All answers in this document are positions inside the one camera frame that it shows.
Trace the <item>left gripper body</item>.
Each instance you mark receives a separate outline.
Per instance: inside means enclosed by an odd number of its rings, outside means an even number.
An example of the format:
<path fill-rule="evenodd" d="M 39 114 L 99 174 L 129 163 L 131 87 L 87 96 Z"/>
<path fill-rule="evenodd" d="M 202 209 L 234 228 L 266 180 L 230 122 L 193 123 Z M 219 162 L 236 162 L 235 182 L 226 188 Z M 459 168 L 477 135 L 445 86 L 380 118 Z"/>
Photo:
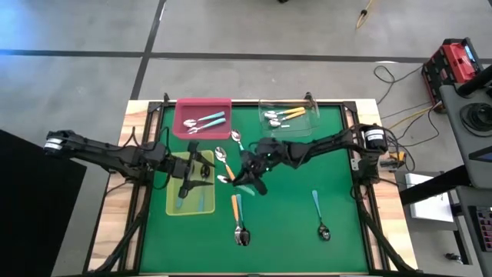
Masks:
<path fill-rule="evenodd" d="M 173 178 L 182 179 L 183 183 L 178 191 L 178 197 L 180 199 L 185 199 L 188 193 L 194 188 L 199 186 L 199 181 L 191 180 L 191 176 L 194 171 L 194 162 L 197 161 L 199 157 L 199 152 L 197 150 L 198 142 L 191 141 L 188 144 L 189 156 L 187 159 L 176 158 L 174 168 L 171 176 Z"/>

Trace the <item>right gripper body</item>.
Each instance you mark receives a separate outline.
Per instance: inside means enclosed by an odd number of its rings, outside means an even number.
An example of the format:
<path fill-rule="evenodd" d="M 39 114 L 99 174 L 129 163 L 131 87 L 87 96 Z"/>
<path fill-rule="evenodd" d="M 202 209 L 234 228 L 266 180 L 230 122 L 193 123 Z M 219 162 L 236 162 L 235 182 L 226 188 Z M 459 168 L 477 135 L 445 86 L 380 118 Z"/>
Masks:
<path fill-rule="evenodd" d="M 283 162 L 284 146 L 275 138 L 261 138 L 255 145 L 253 151 L 240 151 L 241 170 L 244 169 L 246 175 L 254 175 L 254 188 L 260 195 L 266 195 L 268 189 L 261 178 L 264 173 Z"/>

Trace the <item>teal-handled metal spoon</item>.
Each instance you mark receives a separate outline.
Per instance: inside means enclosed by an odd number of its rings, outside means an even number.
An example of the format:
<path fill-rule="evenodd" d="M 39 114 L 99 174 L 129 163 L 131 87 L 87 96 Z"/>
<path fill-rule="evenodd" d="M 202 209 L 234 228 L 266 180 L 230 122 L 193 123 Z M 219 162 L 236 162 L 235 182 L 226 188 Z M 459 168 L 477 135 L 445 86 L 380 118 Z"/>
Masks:
<path fill-rule="evenodd" d="M 220 182 L 225 183 L 225 184 L 231 184 L 232 183 L 232 180 L 230 178 L 226 177 L 225 175 L 217 175 L 217 179 Z M 249 195 L 255 196 L 255 192 L 245 185 L 236 185 L 235 188 L 241 190 L 242 192 L 246 192 Z"/>
<path fill-rule="evenodd" d="M 239 149 L 244 151 L 244 146 L 241 143 L 241 134 L 237 129 L 231 130 L 231 137 L 235 142 L 237 142 Z"/>
<path fill-rule="evenodd" d="M 225 112 L 217 112 L 217 113 L 214 113 L 212 115 L 207 115 L 205 117 L 198 118 L 198 119 L 190 118 L 190 119 L 184 120 L 183 125 L 185 127 L 191 128 L 191 127 L 196 126 L 198 122 L 203 122 L 203 121 L 207 121 L 207 120 L 215 119 L 215 118 L 221 118 L 223 116 L 225 116 Z"/>

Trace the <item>orange-handled metal spoon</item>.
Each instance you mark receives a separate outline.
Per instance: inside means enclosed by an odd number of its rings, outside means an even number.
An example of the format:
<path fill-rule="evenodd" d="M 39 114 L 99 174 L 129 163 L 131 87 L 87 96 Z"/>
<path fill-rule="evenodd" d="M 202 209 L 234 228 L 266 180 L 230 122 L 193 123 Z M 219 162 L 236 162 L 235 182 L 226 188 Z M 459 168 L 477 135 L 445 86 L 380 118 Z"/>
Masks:
<path fill-rule="evenodd" d="M 241 226 L 240 226 L 240 222 L 239 222 L 239 211 L 238 211 L 238 202 L 237 202 L 236 195 L 232 195 L 231 204 L 232 204 L 234 220 L 235 220 L 235 224 L 236 224 L 236 227 L 234 230 L 234 239 L 238 245 L 242 245 Z"/>
<path fill-rule="evenodd" d="M 224 163 L 224 166 L 226 168 L 226 171 L 227 171 L 230 179 L 231 180 L 234 180 L 235 179 L 235 175 L 232 172 L 231 167 L 227 163 L 227 153 L 226 153 L 226 151 L 222 147 L 217 146 L 214 149 L 214 153 L 215 153 L 216 159 Z"/>
<path fill-rule="evenodd" d="M 273 119 L 273 118 L 277 118 L 279 115 L 288 115 L 288 114 L 293 114 L 295 112 L 304 112 L 304 111 L 305 111 L 304 107 L 291 108 L 281 112 L 267 111 L 264 113 L 264 117 L 268 119 Z"/>
<path fill-rule="evenodd" d="M 301 111 L 301 112 L 295 112 L 293 114 L 287 115 L 283 118 L 273 118 L 269 121 L 269 125 L 271 127 L 280 127 L 284 121 L 304 115 L 305 113 L 306 111 Z"/>

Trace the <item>black-handled metal spoon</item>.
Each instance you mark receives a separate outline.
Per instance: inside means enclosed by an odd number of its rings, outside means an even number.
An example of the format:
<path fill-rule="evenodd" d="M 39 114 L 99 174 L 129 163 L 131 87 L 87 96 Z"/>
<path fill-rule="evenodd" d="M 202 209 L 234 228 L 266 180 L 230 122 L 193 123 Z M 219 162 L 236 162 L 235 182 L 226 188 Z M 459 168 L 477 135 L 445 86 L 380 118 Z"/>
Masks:
<path fill-rule="evenodd" d="M 213 127 L 216 125 L 220 125 L 220 124 L 225 123 L 225 122 L 226 122 L 226 118 L 219 118 L 219 119 L 214 120 L 213 122 L 209 122 L 209 123 L 202 125 L 200 127 L 191 127 L 188 130 L 188 134 L 194 134 L 194 133 L 197 133 L 198 131 L 201 131 L 202 129 L 206 129 L 206 128 L 210 128 L 210 127 Z"/>

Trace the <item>yellow translucent plastic bin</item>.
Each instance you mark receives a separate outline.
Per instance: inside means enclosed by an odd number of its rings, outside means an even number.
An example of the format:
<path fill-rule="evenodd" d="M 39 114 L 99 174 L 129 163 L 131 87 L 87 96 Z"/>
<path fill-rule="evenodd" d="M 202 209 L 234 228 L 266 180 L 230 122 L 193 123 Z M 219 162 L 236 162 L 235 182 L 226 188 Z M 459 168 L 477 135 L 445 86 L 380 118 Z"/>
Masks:
<path fill-rule="evenodd" d="M 194 171 L 191 176 L 191 180 L 202 180 L 200 162 L 194 162 Z M 214 183 L 214 167 L 210 167 L 211 173 L 207 182 Z M 193 188 L 188 196 L 184 199 L 183 205 L 180 209 L 176 209 L 176 200 L 178 197 L 178 191 L 183 183 L 182 179 L 176 179 L 171 177 L 167 185 L 166 192 L 166 214 L 169 216 L 182 216 L 182 215 L 200 215 L 211 214 L 215 210 L 215 185 L 205 186 L 204 197 L 204 211 L 199 212 L 198 206 L 200 202 L 201 186 Z"/>

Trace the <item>clear plastic bin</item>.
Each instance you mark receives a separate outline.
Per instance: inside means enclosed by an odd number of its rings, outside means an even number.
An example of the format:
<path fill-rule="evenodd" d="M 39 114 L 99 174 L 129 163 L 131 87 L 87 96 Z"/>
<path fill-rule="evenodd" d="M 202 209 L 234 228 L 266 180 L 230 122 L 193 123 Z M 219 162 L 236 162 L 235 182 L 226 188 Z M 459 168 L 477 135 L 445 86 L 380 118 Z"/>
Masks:
<path fill-rule="evenodd" d="M 306 113 L 284 121 L 280 127 L 271 127 L 270 119 L 264 117 L 267 111 L 281 112 L 291 108 L 304 107 Z M 258 114 L 264 136 L 272 138 L 293 138 L 309 136 L 318 126 L 320 111 L 313 99 L 261 99 L 258 102 Z"/>

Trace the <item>pink plastic bin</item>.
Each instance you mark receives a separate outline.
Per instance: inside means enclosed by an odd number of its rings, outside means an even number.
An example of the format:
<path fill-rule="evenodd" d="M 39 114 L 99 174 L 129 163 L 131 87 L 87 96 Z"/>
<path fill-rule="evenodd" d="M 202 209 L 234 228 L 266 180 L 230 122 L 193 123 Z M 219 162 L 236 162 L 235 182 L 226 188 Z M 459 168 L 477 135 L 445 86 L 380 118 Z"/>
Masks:
<path fill-rule="evenodd" d="M 225 140 L 231 134 L 231 108 L 229 98 L 180 98 L 175 105 L 173 134 L 179 139 Z M 194 134 L 188 134 L 188 127 L 183 125 L 186 119 L 198 119 L 217 112 L 225 112 L 226 122 L 210 128 L 202 129 Z M 194 127 L 200 127 L 215 119 L 198 122 Z"/>

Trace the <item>green table mat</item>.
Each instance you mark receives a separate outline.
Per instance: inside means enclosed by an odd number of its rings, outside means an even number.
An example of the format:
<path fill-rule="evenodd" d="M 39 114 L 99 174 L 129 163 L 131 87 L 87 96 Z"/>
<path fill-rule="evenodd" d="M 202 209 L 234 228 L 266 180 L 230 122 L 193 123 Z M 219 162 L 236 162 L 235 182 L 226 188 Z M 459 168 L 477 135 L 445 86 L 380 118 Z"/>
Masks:
<path fill-rule="evenodd" d="M 348 154 L 338 150 L 298 169 L 278 165 L 263 175 L 266 195 L 243 195 L 248 246 L 234 240 L 234 189 L 215 187 L 215 210 L 206 215 L 166 214 L 166 176 L 157 173 L 141 258 L 143 273 L 365 272 L 366 251 L 351 197 Z M 331 240 L 317 233 L 311 192 L 317 190 Z"/>

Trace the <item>large black panel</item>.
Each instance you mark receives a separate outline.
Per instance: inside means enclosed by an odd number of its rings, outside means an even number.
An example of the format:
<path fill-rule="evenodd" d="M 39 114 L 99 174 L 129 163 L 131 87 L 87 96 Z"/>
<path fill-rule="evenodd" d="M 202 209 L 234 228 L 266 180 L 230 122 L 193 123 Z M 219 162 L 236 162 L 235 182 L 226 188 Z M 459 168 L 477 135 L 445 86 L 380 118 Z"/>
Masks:
<path fill-rule="evenodd" d="M 86 167 L 0 129 L 0 277 L 50 277 Z"/>

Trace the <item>black diagonal beam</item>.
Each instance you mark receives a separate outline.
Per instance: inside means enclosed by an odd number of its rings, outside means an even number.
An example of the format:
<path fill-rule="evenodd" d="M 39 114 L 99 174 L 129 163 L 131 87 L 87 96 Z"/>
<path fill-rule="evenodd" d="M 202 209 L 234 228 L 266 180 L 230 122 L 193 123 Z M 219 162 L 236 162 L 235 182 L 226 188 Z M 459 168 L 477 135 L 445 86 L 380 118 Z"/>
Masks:
<path fill-rule="evenodd" d="M 430 180 L 413 185 L 399 192 L 399 196 L 402 205 L 409 205 L 448 192 L 458 186 L 467 185 L 469 185 L 468 173 L 465 166 L 461 165 Z"/>

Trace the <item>white box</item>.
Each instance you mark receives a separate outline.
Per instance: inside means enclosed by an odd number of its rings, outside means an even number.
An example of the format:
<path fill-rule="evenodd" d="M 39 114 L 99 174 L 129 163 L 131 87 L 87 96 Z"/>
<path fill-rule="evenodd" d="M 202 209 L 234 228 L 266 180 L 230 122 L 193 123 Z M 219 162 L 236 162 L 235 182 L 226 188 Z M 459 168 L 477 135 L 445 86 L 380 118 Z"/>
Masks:
<path fill-rule="evenodd" d="M 432 179 L 431 176 L 407 173 L 404 175 L 407 188 Z M 411 217 L 439 222 L 453 222 L 449 194 L 447 192 L 410 204 Z"/>

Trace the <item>grey equipment cart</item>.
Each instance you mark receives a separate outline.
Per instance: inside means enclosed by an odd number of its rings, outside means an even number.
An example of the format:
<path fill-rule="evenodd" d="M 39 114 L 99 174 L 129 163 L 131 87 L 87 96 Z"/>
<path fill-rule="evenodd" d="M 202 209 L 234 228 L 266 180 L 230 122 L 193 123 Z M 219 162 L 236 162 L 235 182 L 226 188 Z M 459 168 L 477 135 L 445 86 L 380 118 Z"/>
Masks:
<path fill-rule="evenodd" d="M 468 158 L 492 145 L 492 84 L 466 98 L 457 94 L 461 85 L 444 85 L 440 94 L 472 186 L 492 189 L 492 163 Z"/>

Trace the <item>red tool box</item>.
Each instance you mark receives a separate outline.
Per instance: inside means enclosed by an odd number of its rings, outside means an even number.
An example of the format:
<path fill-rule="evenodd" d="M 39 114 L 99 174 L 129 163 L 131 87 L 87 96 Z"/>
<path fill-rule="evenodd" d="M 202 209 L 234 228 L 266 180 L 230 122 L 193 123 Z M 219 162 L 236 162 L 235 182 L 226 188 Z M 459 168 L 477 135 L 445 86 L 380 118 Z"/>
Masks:
<path fill-rule="evenodd" d="M 421 75 L 427 94 L 437 113 L 445 113 L 440 104 L 440 87 L 470 81 L 484 67 L 474 49 L 471 40 L 466 38 L 446 38 L 439 49 L 422 65 Z"/>

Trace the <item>dark tablet screen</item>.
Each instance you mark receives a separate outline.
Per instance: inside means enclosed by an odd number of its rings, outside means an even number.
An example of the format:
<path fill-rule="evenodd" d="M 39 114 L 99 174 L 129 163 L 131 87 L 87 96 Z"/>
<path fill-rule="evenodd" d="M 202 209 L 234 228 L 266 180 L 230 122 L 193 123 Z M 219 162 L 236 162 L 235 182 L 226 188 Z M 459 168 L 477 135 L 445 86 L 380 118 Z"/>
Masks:
<path fill-rule="evenodd" d="M 492 145 L 484 149 L 477 150 L 468 155 L 470 160 L 492 163 Z"/>

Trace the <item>black cylindrical pole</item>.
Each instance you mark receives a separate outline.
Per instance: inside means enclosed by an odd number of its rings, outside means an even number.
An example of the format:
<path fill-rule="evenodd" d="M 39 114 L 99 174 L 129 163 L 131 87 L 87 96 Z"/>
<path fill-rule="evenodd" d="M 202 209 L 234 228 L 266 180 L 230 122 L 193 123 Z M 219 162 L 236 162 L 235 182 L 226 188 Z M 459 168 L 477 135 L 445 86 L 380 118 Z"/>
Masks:
<path fill-rule="evenodd" d="M 492 84 L 492 64 L 480 71 L 471 80 L 457 88 L 457 94 L 461 97 L 469 97 L 477 90 Z"/>

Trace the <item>button keypad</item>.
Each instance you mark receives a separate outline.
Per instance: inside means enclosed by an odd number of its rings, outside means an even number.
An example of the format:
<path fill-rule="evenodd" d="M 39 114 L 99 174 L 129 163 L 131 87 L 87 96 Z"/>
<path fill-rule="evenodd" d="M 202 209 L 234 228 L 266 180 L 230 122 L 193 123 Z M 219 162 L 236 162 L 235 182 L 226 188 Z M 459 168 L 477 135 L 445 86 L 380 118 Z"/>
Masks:
<path fill-rule="evenodd" d="M 492 252 L 492 207 L 475 208 L 478 237 L 483 252 Z"/>

